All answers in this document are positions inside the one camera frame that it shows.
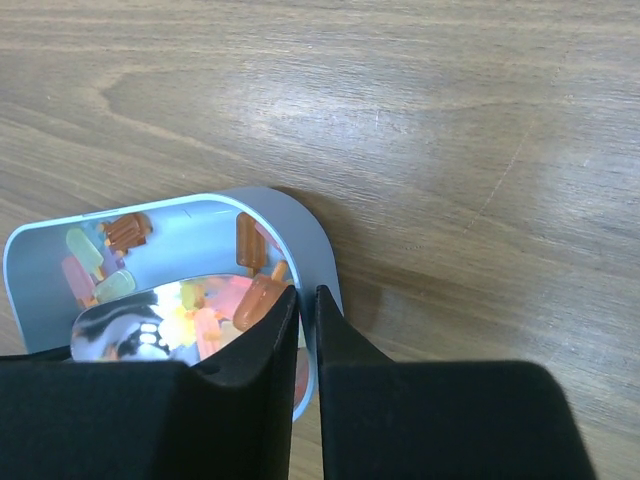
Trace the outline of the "grey candy tray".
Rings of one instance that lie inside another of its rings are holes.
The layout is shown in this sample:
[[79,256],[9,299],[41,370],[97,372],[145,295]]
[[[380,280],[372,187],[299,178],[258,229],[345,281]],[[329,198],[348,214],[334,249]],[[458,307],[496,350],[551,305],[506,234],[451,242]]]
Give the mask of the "grey candy tray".
[[63,347],[70,358],[75,320],[111,300],[201,276],[249,277],[232,319],[244,334],[294,286],[300,313],[295,416],[317,383],[316,290],[323,285],[340,297],[324,229],[298,201],[267,187],[27,224],[5,246],[3,274],[26,350]]

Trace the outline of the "metal scoop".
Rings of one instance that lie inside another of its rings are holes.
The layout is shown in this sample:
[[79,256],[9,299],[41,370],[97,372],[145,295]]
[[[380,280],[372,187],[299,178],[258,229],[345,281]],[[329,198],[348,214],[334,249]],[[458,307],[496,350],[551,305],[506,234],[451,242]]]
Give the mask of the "metal scoop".
[[242,334],[232,319],[251,283],[241,275],[201,276],[94,306],[74,322],[71,358],[193,366]]

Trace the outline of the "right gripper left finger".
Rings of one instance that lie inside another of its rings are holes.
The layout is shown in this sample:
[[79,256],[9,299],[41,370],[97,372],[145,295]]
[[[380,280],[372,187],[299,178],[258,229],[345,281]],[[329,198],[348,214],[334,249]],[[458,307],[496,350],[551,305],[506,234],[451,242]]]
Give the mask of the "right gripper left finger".
[[298,299],[196,366],[1,361],[5,479],[284,479]]

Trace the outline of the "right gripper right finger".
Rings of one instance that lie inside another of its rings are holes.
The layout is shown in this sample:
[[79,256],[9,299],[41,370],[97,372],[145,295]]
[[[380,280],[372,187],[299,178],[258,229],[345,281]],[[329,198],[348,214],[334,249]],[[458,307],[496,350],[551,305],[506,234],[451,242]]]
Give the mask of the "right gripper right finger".
[[564,391],[527,361],[396,362],[316,293],[328,479],[592,479]]

